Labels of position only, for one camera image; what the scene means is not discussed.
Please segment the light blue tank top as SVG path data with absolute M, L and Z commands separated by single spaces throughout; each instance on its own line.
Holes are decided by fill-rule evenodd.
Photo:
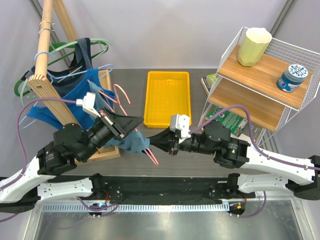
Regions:
M 95 109 L 97 111 L 107 108 L 110 109 L 106 103 L 109 104 L 109 106 L 113 109 L 114 108 L 114 102 L 110 100 L 109 98 L 115 100 L 115 103 L 118 103 L 118 95 L 111 90 L 102 89 L 97 84 L 95 84 L 93 81 L 88 81 L 90 92 L 95 93 Z M 109 98 L 105 98 L 100 94 L 100 91 L 103 91 L 105 95 L 107 95 Z M 138 153 L 141 154 L 144 150 L 146 150 L 150 146 L 150 140 L 147 138 L 144 138 L 142 133 L 140 131 L 132 131 L 126 138 L 121 140 L 111 139 L 109 140 L 104 147 L 110 148 L 118 146 L 120 149 L 125 150 L 128 153 Z

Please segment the light blue wire hanger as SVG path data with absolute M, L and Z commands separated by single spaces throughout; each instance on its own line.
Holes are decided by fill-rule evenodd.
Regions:
M 69 68 L 67 70 L 63 70 L 63 71 L 60 71 L 60 72 L 54 72 L 54 71 L 51 71 L 51 70 L 47 70 L 47 75 L 49 76 L 48 79 L 49 79 L 50 83 L 51 84 L 59 83 L 59 82 L 63 81 L 66 78 L 85 73 L 86 72 L 85 70 L 80 71 L 80 69 L 82 69 L 83 65 L 84 65 L 82 63 L 82 61 L 83 61 L 82 59 L 83 58 L 84 57 L 82 56 L 82 54 L 81 53 L 76 53 L 76 50 L 75 50 L 75 53 L 73 53 L 73 60 L 71 61 L 70 66 L 69 66 Z M 33 68 L 31 70 L 29 70 L 29 73 L 28 73 L 29 77 L 34 74 L 34 71 L 35 70 Z M 28 78 L 24 81 L 24 83 L 22 83 L 20 85 L 20 88 L 21 87 L 25 87 L 26 88 L 26 86 L 28 84 Z M 24 100 L 23 100 L 23 96 L 22 95 L 20 95 L 20 101 L 21 101 L 21 104 L 24 105 Z

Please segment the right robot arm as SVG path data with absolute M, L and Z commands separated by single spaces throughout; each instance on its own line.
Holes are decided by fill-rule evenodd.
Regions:
M 149 137 L 152 146 L 172 156 L 179 151 L 214 156 L 213 160 L 227 169 L 251 169 L 263 174 L 232 173 L 227 177 L 226 193 L 233 198 L 240 194 L 259 191 L 292 192 L 297 198 L 316 201 L 320 198 L 320 158 L 294 158 L 284 156 L 278 162 L 267 150 L 256 150 L 246 140 L 234 138 L 231 131 L 213 121 L 202 133 L 185 137 L 180 129 L 167 128 Z

